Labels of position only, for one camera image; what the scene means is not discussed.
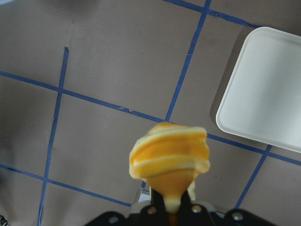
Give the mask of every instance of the gray floor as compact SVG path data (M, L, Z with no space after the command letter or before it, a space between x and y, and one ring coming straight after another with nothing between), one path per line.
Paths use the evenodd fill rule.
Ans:
M246 35L257 26L301 35L301 1L203 6L0 5L0 214L11 226L82 226L108 210L127 216L141 190L129 152L163 120L208 132L211 168L196 181L198 200L300 225L301 154L224 133L214 118Z

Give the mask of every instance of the blue tape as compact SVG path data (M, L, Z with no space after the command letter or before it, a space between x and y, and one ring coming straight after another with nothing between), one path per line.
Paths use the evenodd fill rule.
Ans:
M145 187L146 187L146 183L143 181L141 184L141 188L145 189Z
M211 10L211 9L209 10L208 15L211 15L211 16L214 16L214 17L219 17L219 18L222 18L222 19L227 20L229 22L233 22L235 24L239 24L239 25L243 25L243 26L250 26L250 27L253 27L253 28L261 27L259 25L254 25L254 24L248 23L247 21L245 21L243 19L240 19L240 18L237 18L235 16L230 16L230 15L227 15L225 13L217 12L217 11L214 11L214 10Z
M163 1L172 3L174 5L181 6L181 7L184 7L184 8L188 8L188 9L200 12L200 13L203 12L203 10L204 10L204 7L202 7L202 6L198 6L198 5L195 5L195 4L192 4L192 3L189 3L189 2L185 2L185 1L182 1L182 0L163 0Z
M258 164L257 164L257 166L256 166L256 168L255 168L255 170L253 171L253 173L252 173L252 175L251 175L251 177L250 177L248 183L246 184L246 186L245 186L243 192L241 193L241 195L240 195L240 197L239 197L239 199L238 199L238 201L237 201L237 203L236 203L236 205L235 205L235 209L238 209L238 208L240 207L240 205L241 205L242 201L244 200L244 198L245 198L247 192L249 191L249 189L250 189L252 183L254 182L254 180L255 180L255 178L256 178L256 176L257 176L257 174L258 174L260 168L262 167L263 162L264 162L265 159L267 158L267 156L268 156L269 151L271 150L271 148L272 148L272 145L268 145L267 148L266 148L266 150L265 150L264 153L262 154L262 157L260 158L260 160L259 160L259 162L258 162Z
M291 158L288 158L288 157L284 157L284 156L279 155L279 154L275 154L275 153L269 152L268 156L272 157L272 158L275 158L275 159L279 159L279 160L282 160L282 161L289 162L291 164L295 164L295 165L301 166L301 161L298 161L298 160L295 160L295 159L291 159Z
M260 154L264 153L264 150L261 150L259 148L252 147L252 146L249 146L249 145L244 145L242 143L239 143L239 142L236 142L236 141L233 141L233 140L229 140L229 139L226 139L226 138L222 138L222 137L210 134L210 133L207 134L207 137L209 139L217 140L217 141L229 144L229 145L233 145L233 146L236 146L236 147L240 147L240 148L252 151L252 152L256 152L256 153L260 153Z
M131 206L131 204L129 204L129 203L126 203L126 202L123 202L123 201L120 201L120 200L116 200L116 199L112 199L110 197L107 197L107 196L104 196L104 195L101 195L101 194L89 192L87 190L84 190L84 189L81 189L81 188L78 188L78 187L74 187L74 186L70 186L70 185L67 185L67 184L64 184L64 183L61 183L61 182L57 182L57 181L54 181L54 180L51 180L51 179L48 179L48 178L30 173L30 172L27 172L27 171L24 171L24 170L21 170L21 169L17 169L15 167L6 165L2 162L0 162L0 167L11 170L11 171L16 172L16 173L20 173L20 174L38 179L38 180L42 180L42 181L47 182L47 183L51 183L51 184L54 184L54 185L57 185L57 186L65 187L65 188L69 188L71 190L74 190L74 191L77 191L77 192L80 192L80 193L85 193L85 194L88 194L88 195L91 195L91 196L94 196L94 197L98 197L98 198L105 199L105 200L108 200L108 201L111 201L111 202L114 202L114 203L121 204L121 205L124 205L124 206L128 206L128 207Z
M76 97L76 98L86 100L86 101L89 101L89 102L92 102L92 103L95 103L95 104L98 104L98 105L102 105L102 106L105 106L105 107L109 107L109 108L118 110L118 111L121 111L121 112L126 112L127 113L129 111L127 108L120 107L118 105L114 105L114 104L111 104L111 103L108 103L108 102L105 102L105 101L102 101L102 100L98 100L98 99L88 97L88 96L85 96L85 95L82 95L82 94L79 94L79 93L75 93L75 92L72 92L72 91L68 91L68 90L65 90L65 89L63 90L63 93L67 94L71 97Z
M48 143L47 160L46 160L45 173L44 173L45 178L48 178L48 176L49 176L52 146L53 146L53 142L54 142L54 139L55 139L57 120L58 120L58 115L59 115L60 106L61 106L61 98L62 98L62 94L63 94L63 85L64 85L64 80L65 80L65 73L66 73L68 56L69 56L69 51L68 51L68 48L65 47L64 55L63 55L63 62L62 62L61 75L60 75L60 81L59 81L59 89L58 89L56 103L55 103L55 113L54 113L54 117L53 117L53 123L52 123L51 132L50 132L49 143ZM41 224L41 217L42 217L42 212L43 212L43 207L44 207L44 200L45 200L45 196L46 196L46 190L47 190L47 181L44 180L43 187L42 187L42 193L41 193L40 206L39 206L37 226L40 226L40 224Z
M32 177L32 178L36 178L36 179L38 179L38 180L43 180L43 181L45 180L44 177L41 177L41 176L39 176L39 175L30 173L30 172L27 172L27 171L24 171L24 170L21 170L21 169L17 169L17 168L15 168L15 167L6 165L6 164L4 164L4 163L2 163L2 162L0 162L0 167L5 168L5 169L8 169L8 170L11 170L11 171L14 171L14 172L16 172L16 173L24 174L24 175L29 176L29 177Z
M185 1L182 1L182 0L164 0L164 1L175 4L177 6L188 8L188 9L200 12L200 13L205 13L205 12L203 12L204 7L201 7L201 6L192 4L192 3L188 3L188 2L185 2ZM235 23L235 24L243 25L243 26L250 26L250 27L253 27L253 28L261 27L259 25L251 24L251 23L249 23L249 22L247 22L243 19L240 19L238 17L230 16L228 14L217 12L217 11L211 10L211 9L209 9L207 11L207 14L210 15L210 16L219 17L221 19L227 20L227 21Z
M69 91L69 90L64 89L63 93L66 94L66 95L69 95L71 97L76 97L76 98L79 98L79 99L82 99L82 100L86 100L88 102L92 102L94 104L98 104L98 105L101 105L101 106L112 108L112 109L115 109L115 110L118 110L118 111L121 111L121 112L125 112L125 113L132 114L132 115L144 118L144 119L148 119L148 120L151 120L151 121L155 121L155 122L164 121L163 119L160 119L160 118L148 115L148 114L144 114L144 113L137 112L137 111L130 111L128 108L121 107L121 106L118 106L118 105L114 105L114 104L111 104L111 103L108 103L108 102L105 102L105 101L102 101L102 100L98 100L98 99L95 99L95 98L92 98L92 97L85 96L83 94L72 92L72 91Z
M49 85L49 84L46 84L46 83L43 83L43 82L40 82L40 81L35 81L35 80L32 80L32 79L28 79L28 78L25 78L25 77L22 77L22 76L19 76L19 75L11 74L11 73L4 72L4 71L0 71L0 75L2 75L4 77L7 77L7 78L15 79L15 80L18 80L18 81L23 81L23 82L26 82L26 83L29 83L29 84L32 84L32 85L35 85L35 86L40 86L40 87L43 87L43 88L58 91L58 88L55 87L55 86L52 86L52 85Z
M144 113L141 113L141 112L137 112L137 111L129 111L128 113L132 114L132 115L135 115L135 116L138 116L138 117L141 117L141 118L144 118L144 119L155 121L155 122L165 121L164 119L160 119L160 118L157 118L157 117L154 117L154 116L151 116L151 115L148 115L148 114L144 114Z
M97 197L97 198L105 199L105 200L108 200L108 201L111 201L111 202L114 202L114 203L117 203L117 204L120 204L120 205L123 205L123 206L128 206L128 207L132 206L130 203L127 203L127 202L123 202L123 201L120 201L120 200L117 200L117 199L112 199L110 197L107 197L107 196L104 196L104 195L101 195L101 194L90 192L90 191L87 191L87 190L84 190L84 189L81 189L81 188L78 188L78 187L74 187L74 186L71 186L71 185L67 185L67 184L64 184L64 183L61 183L61 182L57 182L57 181L54 181L54 180L49 179L48 182L51 183L51 184L54 184L54 185L69 188L69 189L77 191L77 192L88 194L88 195L91 195L91 196L94 196L94 197Z
M180 94L180 90L181 90L182 84L184 82L184 79L185 79L185 76L186 76L186 73L187 73L187 70L188 70L188 67L189 67L194 49L195 49L195 46L197 44L200 33L202 31L202 28L203 28L203 25L204 25L204 22L205 22L210 4L211 4L211 0L206 0L205 6L204 6L204 9L203 9L203 13L202 13L202 15L199 19L197 29L194 32L193 38L191 40L190 47L189 47L189 50L188 50L188 53L187 53L187 56L186 56L186 59L185 59L185 62L184 62L183 68L182 68L180 78L178 80L177 86L176 86L175 91L174 91L173 98L171 100L171 103L169 105L169 108L168 108L168 111L167 111L167 114L166 114L166 117L165 117L166 121L170 120L170 117L173 113L175 103L176 103L176 101L178 99L178 96Z

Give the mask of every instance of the floor tile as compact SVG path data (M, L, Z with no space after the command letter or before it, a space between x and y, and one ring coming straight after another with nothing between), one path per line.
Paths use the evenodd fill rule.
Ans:
M301 153L299 153L299 152L294 152L294 151L287 150L287 149L284 149L284 148L281 148L281 147L276 147L276 146L273 146L271 148L270 152L282 155L284 157L288 157L288 158L291 158L291 159L301 161Z
M215 122L231 69L250 31L219 18L206 18L171 121L202 126L208 133L264 150L266 144L225 133Z
M279 226L301 222L300 166L267 157L241 208Z
M0 161L44 175L57 93L0 76Z
M249 23L273 27L301 35L301 2L299 0L212 0L210 9L244 19Z
M0 7L0 70L58 85L68 12L57 1L15 0Z
M217 211L234 208L261 154L215 140L207 140L211 167L196 179L196 200L210 202Z
M41 226L83 226L107 211L128 217L130 207L48 184Z
M142 182L129 175L129 153L155 124L63 95L50 178L132 203Z
M94 7L74 12L65 89L165 118L200 13L162 0Z
M0 167L0 215L9 226L36 226L42 181Z

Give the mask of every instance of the white plastic tray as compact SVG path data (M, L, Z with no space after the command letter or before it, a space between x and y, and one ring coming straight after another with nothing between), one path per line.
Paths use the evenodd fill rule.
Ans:
M301 153L301 37L269 27L247 36L216 123L227 133Z

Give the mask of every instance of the screw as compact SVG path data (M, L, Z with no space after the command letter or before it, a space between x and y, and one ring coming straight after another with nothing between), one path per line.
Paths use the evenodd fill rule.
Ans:
M200 213L202 211L202 208L198 205L194 205L191 207L191 211L194 213Z
M156 212L157 212L157 210L153 206L149 207L149 209L147 210L147 213L150 214L150 215L155 214Z
M118 220L119 220L118 217L113 216L113 217L110 217L110 218L109 218L109 223L110 223L110 224L115 224Z
M234 212L232 213L232 217L236 221L241 221L244 219L244 216L240 212Z

